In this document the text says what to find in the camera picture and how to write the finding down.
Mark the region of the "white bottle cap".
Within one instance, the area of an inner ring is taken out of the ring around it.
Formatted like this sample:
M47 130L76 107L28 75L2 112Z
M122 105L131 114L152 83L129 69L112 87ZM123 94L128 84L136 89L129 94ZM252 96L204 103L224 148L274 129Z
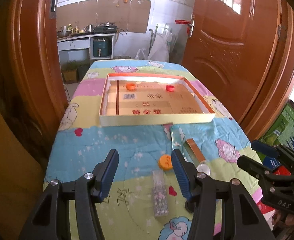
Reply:
M198 172L203 172L206 175L210 176L210 168L207 164L201 163L197 166L197 171Z

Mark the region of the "black bottle cap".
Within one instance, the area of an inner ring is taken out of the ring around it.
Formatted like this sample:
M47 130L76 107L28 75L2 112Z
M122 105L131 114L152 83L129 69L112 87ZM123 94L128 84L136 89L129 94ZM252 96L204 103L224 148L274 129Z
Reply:
M195 203L193 202L186 201L184 207L189 213L195 212Z

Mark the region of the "green printed carton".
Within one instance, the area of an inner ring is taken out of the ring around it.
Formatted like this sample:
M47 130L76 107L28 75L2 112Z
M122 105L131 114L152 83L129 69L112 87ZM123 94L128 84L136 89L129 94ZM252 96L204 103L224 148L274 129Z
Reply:
M293 101L287 102L278 118L259 140L271 146L282 144L294 150Z

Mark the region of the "copper gold rectangular box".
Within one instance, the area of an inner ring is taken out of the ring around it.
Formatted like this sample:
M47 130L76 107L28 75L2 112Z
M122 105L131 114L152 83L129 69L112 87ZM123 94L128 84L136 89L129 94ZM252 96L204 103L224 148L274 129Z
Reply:
M199 163L206 161L203 153L201 152L200 148L197 146L193 138L187 139L186 143L188 145L188 148L190 149L190 152L193 153L194 157Z

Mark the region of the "light blue rectangular box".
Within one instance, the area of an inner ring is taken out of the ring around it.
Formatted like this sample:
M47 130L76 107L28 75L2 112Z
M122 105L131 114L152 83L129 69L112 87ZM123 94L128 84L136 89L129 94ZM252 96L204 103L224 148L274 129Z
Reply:
M171 137L172 150L179 149L184 159L187 160L185 152L184 152L184 147L183 147L183 144L185 141L185 135L182 129L180 128L180 126L172 125L170 127L170 137Z

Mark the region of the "colourful cartoon quilt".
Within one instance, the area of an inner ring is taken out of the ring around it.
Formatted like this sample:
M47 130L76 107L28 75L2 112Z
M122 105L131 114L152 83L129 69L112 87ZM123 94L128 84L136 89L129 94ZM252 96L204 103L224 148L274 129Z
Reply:
M175 174L165 172L169 214L155 217L152 204L153 170L158 160L172 151L170 127L101 127L99 108L105 79L110 73L157 73L188 79L215 111L207 124L179 125L185 141L193 138L203 153L214 179L239 179L261 200L256 179L238 168L236 158L247 155L258 160L250 141L225 106L206 86L179 64L147 60L105 60L94 62L78 85L56 135L45 183L53 179L78 179L103 161L111 149L119 152L119 165L109 196L97 205L106 239L186 239L192 215L184 207Z

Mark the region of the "large orange bottle cap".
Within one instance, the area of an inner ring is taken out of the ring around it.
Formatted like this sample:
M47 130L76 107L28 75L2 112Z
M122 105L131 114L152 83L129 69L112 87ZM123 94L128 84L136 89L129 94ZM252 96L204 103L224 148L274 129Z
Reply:
M173 169L172 162L171 162L171 156L168 154L162 155L158 160L158 166L163 171L169 171Z

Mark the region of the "red bottle cap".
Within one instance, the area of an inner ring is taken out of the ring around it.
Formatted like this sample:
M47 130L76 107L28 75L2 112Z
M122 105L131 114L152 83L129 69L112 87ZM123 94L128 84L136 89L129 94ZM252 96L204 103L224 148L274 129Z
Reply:
M167 92L174 92L175 91L175 86L166 85L165 89L166 89Z

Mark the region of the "brown wooden door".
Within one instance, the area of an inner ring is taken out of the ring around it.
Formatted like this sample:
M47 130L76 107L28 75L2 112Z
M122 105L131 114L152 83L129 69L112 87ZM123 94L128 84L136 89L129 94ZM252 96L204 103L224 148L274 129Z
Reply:
M182 64L241 122L268 74L280 0L195 0Z

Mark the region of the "shallow gold orange box lid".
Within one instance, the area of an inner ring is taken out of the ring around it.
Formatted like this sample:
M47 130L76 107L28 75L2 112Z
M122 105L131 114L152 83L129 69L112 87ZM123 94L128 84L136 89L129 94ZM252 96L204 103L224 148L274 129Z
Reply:
M136 90L126 89L135 83ZM166 85L175 86L167 92ZM163 74L111 73L105 80L101 126L209 123L215 112L185 77Z

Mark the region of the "small orange bottle cap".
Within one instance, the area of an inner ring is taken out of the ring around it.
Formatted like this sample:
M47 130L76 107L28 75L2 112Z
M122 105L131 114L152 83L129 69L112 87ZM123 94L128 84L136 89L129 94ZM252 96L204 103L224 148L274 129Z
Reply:
M136 84L135 83L127 83L126 89L129 91L135 91L136 90Z

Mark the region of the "white plastic sack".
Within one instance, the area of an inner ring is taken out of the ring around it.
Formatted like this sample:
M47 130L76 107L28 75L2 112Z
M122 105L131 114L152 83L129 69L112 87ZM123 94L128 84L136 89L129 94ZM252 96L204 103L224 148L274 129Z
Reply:
M143 49L139 49L136 53L135 60L169 62L171 41L171 32L167 31L165 34L157 34L150 53L146 55Z

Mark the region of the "white kitchen counter cabinet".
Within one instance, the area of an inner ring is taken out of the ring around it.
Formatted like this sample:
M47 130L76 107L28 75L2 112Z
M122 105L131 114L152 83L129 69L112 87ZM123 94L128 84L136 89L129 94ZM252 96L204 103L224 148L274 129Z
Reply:
M62 67L67 62L72 61L86 61L92 64L97 60L112 60L114 56L114 43L116 33L109 34L82 34L78 36L69 36L58 38L58 54L59 63ZM94 55L94 42L95 40L106 40L108 45L108 53L102 56L98 53Z

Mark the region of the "dark green air fryer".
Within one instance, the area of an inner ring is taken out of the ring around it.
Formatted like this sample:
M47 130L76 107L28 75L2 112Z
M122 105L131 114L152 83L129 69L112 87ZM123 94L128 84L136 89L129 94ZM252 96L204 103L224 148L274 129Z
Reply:
M93 39L93 56L94 57L107 57L109 55L108 52L108 39L94 38Z

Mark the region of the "metal basin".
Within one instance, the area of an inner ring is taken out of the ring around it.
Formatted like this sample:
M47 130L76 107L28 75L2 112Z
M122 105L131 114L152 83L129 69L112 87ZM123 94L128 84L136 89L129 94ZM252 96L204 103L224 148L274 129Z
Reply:
M73 33L72 30L66 30L66 31L58 31L57 38L64 38L64 37L69 37Z

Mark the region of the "black gas stove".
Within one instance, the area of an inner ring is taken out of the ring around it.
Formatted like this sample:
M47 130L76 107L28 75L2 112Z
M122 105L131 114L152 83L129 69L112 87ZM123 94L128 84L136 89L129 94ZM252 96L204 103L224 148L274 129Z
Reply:
M92 33L94 34L109 34L109 33L116 33L117 26L114 23L100 23L95 25L93 28Z

